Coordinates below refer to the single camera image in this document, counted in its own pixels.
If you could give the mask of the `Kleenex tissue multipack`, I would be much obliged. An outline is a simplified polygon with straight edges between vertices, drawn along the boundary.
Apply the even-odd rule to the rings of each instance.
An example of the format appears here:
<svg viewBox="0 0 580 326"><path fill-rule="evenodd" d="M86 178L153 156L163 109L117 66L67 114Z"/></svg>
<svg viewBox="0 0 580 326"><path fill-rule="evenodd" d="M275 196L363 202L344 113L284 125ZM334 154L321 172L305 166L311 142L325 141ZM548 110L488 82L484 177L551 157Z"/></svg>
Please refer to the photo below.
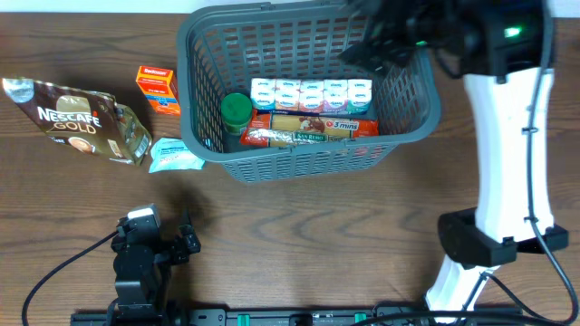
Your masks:
<svg viewBox="0 0 580 326"><path fill-rule="evenodd" d="M253 78L250 100L260 113L359 115L370 109L372 80Z"/></svg>

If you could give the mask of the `Nescafe Gold coffee pouch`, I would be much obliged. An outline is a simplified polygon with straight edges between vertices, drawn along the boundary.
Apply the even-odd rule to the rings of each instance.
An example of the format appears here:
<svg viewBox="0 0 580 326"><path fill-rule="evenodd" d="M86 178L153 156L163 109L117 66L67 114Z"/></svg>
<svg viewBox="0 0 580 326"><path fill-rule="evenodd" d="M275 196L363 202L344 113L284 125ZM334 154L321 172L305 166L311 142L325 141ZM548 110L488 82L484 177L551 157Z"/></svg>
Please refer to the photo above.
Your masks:
<svg viewBox="0 0 580 326"><path fill-rule="evenodd" d="M133 110L109 93L27 78L2 79L6 96L56 143L138 166L152 137Z"/></svg>

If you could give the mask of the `San Remo spaghetti packet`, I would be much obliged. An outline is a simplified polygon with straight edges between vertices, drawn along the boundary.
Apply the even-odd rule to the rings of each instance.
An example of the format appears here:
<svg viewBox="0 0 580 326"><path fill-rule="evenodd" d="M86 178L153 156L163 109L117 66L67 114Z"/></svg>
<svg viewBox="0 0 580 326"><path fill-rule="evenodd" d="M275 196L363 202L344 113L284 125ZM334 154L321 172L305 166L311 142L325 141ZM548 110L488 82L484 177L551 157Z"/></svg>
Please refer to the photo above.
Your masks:
<svg viewBox="0 0 580 326"><path fill-rule="evenodd" d="M249 121L240 143L258 147L285 147L378 135L377 120L256 114Z"/></svg>

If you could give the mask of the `green lid glass jar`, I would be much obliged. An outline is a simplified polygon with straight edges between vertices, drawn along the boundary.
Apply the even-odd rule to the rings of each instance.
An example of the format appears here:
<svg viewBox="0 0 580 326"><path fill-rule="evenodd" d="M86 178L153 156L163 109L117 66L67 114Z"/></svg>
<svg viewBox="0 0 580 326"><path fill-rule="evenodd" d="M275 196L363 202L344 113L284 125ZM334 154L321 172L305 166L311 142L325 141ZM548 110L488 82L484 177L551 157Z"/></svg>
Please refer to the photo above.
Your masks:
<svg viewBox="0 0 580 326"><path fill-rule="evenodd" d="M220 109L226 131L240 136L252 117L251 100L242 93L229 93L222 100Z"/></svg>

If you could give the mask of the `dark grey plastic basket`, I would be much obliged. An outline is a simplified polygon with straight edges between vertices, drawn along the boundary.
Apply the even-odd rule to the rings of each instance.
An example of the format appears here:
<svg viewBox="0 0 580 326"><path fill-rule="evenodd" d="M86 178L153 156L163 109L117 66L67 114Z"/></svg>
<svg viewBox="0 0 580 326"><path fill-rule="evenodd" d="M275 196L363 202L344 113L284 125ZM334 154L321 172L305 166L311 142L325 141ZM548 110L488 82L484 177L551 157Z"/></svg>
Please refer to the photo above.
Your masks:
<svg viewBox="0 0 580 326"><path fill-rule="evenodd" d="M197 157L222 165L235 179L256 183L372 167L396 147L428 137L441 116L428 54L405 67L390 65L372 80L368 118L372 138L322 144L243 145L226 130L221 101L248 94L260 78L363 79L342 63L344 49L360 42L370 24L338 1L253 3L199 9L177 35L181 137Z"/></svg>

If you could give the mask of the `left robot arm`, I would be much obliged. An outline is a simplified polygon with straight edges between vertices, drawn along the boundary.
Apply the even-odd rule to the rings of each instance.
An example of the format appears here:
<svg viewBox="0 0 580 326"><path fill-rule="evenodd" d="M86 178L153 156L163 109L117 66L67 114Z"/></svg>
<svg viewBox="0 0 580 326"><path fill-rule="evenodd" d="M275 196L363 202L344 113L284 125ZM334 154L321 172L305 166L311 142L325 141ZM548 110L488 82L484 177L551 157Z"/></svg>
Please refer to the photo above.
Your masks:
<svg viewBox="0 0 580 326"><path fill-rule="evenodd" d="M155 205L131 210L119 220L111 249L117 298L107 309L107 325L189 323L188 313L169 299L171 268L186 264L201 249L188 208L182 209L179 234L171 240L161 238Z"/></svg>

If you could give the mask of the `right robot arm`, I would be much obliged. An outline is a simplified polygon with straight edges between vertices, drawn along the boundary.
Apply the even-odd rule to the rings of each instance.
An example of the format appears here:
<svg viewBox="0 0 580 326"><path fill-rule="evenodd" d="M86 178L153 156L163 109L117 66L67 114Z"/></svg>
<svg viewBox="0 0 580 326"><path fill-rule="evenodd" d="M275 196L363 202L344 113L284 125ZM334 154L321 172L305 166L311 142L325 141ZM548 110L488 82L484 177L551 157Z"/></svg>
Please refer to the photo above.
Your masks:
<svg viewBox="0 0 580 326"><path fill-rule="evenodd" d="M524 303L517 313L482 312L475 302L496 270L521 253L544 254L568 244L549 204L546 176L547 107L554 82L555 26L547 0L353 1L370 31L340 59L382 75L420 49L458 60L448 76L469 97L478 150L478 204L442 215L438 234L445 256L422 312L394 320L425 325L483 321L546 325Z"/></svg>

